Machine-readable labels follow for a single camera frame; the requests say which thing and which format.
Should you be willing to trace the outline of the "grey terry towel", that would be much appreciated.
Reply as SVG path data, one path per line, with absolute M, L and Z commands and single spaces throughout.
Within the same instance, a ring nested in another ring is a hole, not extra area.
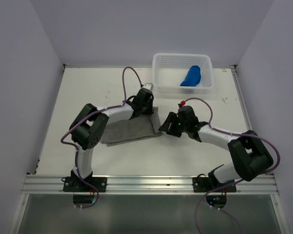
M 109 147 L 159 137 L 162 135 L 160 127 L 158 107 L 154 107 L 153 114 L 150 116 L 142 115 L 107 125 L 101 137 L 101 143 Z

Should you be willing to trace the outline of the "blue microfiber towel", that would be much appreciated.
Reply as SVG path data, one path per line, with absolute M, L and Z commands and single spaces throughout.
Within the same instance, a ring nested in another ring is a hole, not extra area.
M 200 83 L 200 81 L 201 81 L 201 69 L 199 66 L 194 65 L 190 67 L 187 75 L 185 76 L 180 86 L 195 87 Z

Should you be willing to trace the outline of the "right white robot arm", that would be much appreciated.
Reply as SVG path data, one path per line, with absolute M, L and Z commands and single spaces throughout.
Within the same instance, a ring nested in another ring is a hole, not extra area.
M 178 113 L 170 112 L 160 131 L 174 137 L 186 133 L 198 142 L 218 146 L 230 153 L 232 162 L 210 171 L 207 177 L 198 176 L 198 183 L 219 191 L 225 183 L 236 179 L 251 181 L 273 165 L 273 159 L 256 133 L 248 131 L 237 136 L 213 130 L 207 122 L 199 121 L 190 106 L 183 106 Z

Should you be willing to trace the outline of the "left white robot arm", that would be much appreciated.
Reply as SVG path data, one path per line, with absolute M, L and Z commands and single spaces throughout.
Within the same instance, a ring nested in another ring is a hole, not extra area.
M 72 141 L 77 144 L 76 158 L 72 172 L 77 176 L 74 185 L 80 191 L 87 191 L 92 185 L 93 148 L 99 143 L 107 125 L 153 114 L 153 87 L 143 85 L 133 100 L 126 99 L 122 105 L 97 108 L 86 104 L 69 127 Z

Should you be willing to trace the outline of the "white perforated plastic basket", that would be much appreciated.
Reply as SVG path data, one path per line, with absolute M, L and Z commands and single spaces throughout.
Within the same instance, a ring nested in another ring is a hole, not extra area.
M 198 74 L 194 85 L 182 85 L 188 74 Z M 152 61 L 154 89 L 160 93 L 201 94 L 214 87 L 213 67 L 209 56 L 157 53 Z

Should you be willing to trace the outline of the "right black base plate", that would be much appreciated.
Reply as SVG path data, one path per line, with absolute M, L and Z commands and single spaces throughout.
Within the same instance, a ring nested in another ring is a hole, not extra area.
M 234 180 L 230 180 L 226 183 L 220 183 L 215 178 L 209 178 L 205 174 L 199 174 L 192 178 L 192 186 L 195 193 L 206 193 L 222 186 L 228 186 L 234 182 Z

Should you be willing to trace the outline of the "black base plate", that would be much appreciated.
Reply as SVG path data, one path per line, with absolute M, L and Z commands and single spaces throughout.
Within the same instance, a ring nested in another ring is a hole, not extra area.
M 94 192 L 95 190 L 83 183 L 78 177 L 71 177 L 66 176 L 62 177 L 61 181 L 64 183 L 63 185 L 63 191 L 64 192 L 74 192 L 74 193 L 81 193 L 81 192 Z M 107 187 L 107 178 L 102 176 L 95 176 L 95 177 L 88 177 L 85 179 L 85 181 L 94 186 L 98 192 L 104 193 L 106 191 Z
M 226 183 L 220 183 L 215 178 L 209 178 L 205 174 L 199 174 L 192 178 L 192 186 L 195 193 L 206 193 L 222 186 L 228 186 L 234 182 L 234 180 L 230 180 Z

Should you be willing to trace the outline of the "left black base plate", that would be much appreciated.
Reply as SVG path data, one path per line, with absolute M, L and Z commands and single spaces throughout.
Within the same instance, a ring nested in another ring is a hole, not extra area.
M 71 177 L 66 176 L 62 177 L 61 181 L 64 183 L 63 185 L 63 191 L 64 192 L 74 192 L 74 193 L 81 193 L 81 192 L 94 192 L 95 190 L 83 183 L 78 177 Z M 107 178 L 102 176 L 95 176 L 95 177 L 88 177 L 85 179 L 85 181 L 94 186 L 98 192 L 104 193 L 106 191 L 107 187 Z

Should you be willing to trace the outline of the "aluminium mounting rail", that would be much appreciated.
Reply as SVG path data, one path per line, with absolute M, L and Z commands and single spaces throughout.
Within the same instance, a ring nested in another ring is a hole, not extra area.
M 23 194 L 88 194 L 78 185 L 72 187 L 63 175 L 27 175 Z M 206 191 L 198 186 L 193 175 L 98 175 L 94 186 L 106 195 L 200 195 Z M 227 195 L 277 195 L 272 175 L 260 175 L 251 182 L 239 182 L 219 191 Z

